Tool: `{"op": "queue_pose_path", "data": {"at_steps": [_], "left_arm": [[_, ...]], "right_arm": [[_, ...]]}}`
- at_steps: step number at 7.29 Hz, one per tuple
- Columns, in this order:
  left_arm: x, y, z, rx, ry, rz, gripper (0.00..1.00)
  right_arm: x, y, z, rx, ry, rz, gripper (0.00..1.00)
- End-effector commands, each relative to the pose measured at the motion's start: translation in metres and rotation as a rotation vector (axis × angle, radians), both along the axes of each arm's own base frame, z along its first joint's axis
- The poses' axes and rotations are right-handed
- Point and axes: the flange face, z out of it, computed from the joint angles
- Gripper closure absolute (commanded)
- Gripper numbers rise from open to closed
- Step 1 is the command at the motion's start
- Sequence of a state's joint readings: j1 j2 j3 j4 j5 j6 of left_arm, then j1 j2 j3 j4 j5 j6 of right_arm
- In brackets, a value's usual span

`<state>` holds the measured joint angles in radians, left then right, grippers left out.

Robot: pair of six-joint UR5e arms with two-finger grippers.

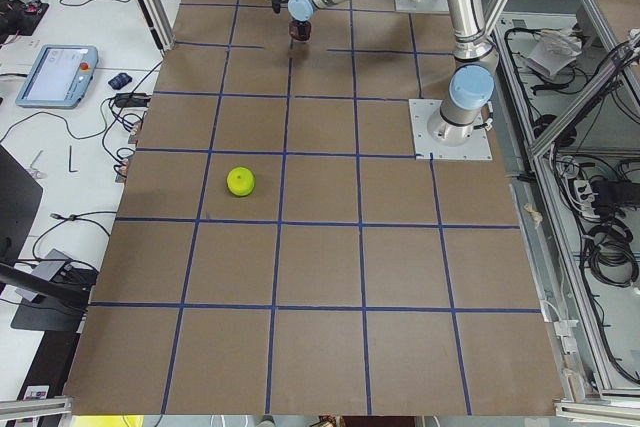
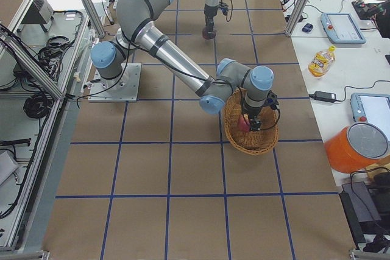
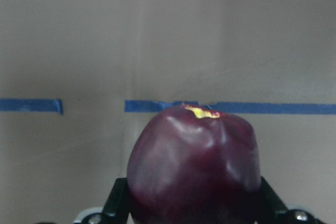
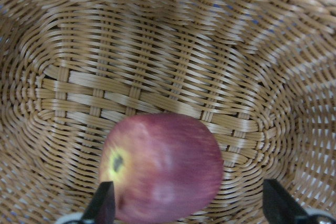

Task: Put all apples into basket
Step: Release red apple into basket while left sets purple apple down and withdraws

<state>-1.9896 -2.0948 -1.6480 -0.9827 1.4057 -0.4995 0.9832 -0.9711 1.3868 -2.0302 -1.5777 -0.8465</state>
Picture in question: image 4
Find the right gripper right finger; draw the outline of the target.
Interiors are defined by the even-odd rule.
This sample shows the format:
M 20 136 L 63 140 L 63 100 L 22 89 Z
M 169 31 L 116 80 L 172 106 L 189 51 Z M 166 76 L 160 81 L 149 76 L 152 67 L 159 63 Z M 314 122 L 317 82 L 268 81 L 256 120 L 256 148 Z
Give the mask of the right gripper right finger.
M 276 179 L 265 179 L 262 190 L 263 213 L 268 223 L 308 223 L 307 212 Z

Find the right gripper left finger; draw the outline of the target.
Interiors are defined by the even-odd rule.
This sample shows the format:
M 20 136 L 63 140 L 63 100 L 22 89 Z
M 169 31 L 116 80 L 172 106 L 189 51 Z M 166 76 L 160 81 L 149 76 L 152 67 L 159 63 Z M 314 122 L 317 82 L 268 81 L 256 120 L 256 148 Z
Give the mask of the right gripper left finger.
M 114 223 L 115 214 L 114 184 L 112 181 L 102 182 L 80 218 L 80 223 Z

